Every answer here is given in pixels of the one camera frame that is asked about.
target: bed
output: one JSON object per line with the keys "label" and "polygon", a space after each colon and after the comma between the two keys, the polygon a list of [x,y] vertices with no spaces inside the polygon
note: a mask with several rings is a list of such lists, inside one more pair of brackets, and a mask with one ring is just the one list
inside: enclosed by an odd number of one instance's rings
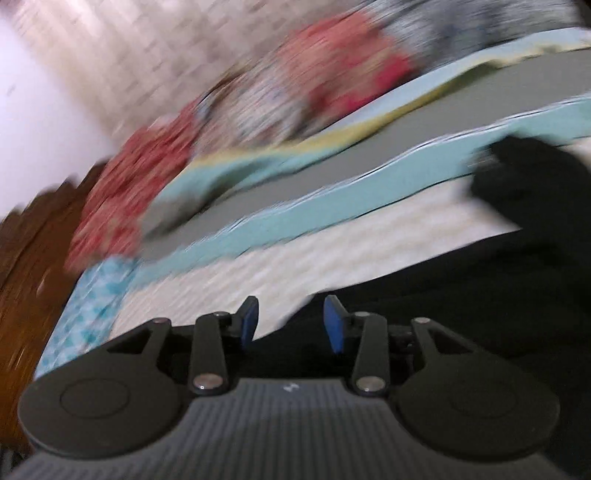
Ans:
{"label": "bed", "polygon": [[[462,56],[380,96],[312,137],[317,143],[306,155],[300,144],[288,153],[284,147],[272,154],[248,152],[248,158],[240,152],[249,167],[239,169],[238,177],[219,167],[238,165],[235,158],[212,161],[206,165],[212,180],[199,194],[194,185],[186,190],[195,177],[178,160],[151,179],[162,195],[142,200],[150,206],[139,260],[129,258],[129,243],[114,241],[120,254],[84,263],[81,277],[56,267],[80,229],[104,164],[78,188],[66,183],[41,194],[20,216],[11,214],[0,230],[2,298],[9,306],[0,338],[13,345],[2,350],[11,393],[2,400],[7,427],[0,443],[28,449],[15,412],[35,370],[42,375],[152,317],[187,325],[202,313],[234,311],[253,294],[261,302],[261,337],[318,291],[378,278],[515,230],[465,195],[470,162],[480,148],[520,132],[571,145],[591,163],[590,32],[566,28],[535,35]],[[512,96],[503,93],[508,86]],[[181,138],[185,148],[194,140],[195,132],[177,135],[188,118],[181,114],[171,144]],[[336,140],[327,147],[322,135]],[[193,171],[203,176],[204,168],[201,159]],[[220,179],[232,175],[229,186],[220,188]],[[189,194],[179,200],[178,192]],[[171,208],[184,216],[163,222]],[[25,318],[34,329],[22,328]]]}

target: metal screw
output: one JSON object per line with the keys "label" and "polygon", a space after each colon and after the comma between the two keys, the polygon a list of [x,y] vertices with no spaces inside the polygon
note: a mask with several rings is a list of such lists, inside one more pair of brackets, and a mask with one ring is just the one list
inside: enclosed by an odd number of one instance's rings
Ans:
{"label": "metal screw", "polygon": [[193,386],[199,390],[213,390],[223,385],[223,378],[216,374],[201,374],[193,378]]}
{"label": "metal screw", "polygon": [[386,386],[384,379],[380,377],[361,377],[355,382],[357,388],[364,392],[378,392]]}

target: wooden headboard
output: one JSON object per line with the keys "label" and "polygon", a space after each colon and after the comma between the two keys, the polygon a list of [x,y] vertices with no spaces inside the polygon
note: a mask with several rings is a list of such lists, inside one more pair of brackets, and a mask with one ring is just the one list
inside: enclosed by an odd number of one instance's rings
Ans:
{"label": "wooden headboard", "polygon": [[18,399],[76,284],[63,264],[105,163],[78,187],[67,180],[0,223],[0,443],[24,453],[30,447],[18,425]]}

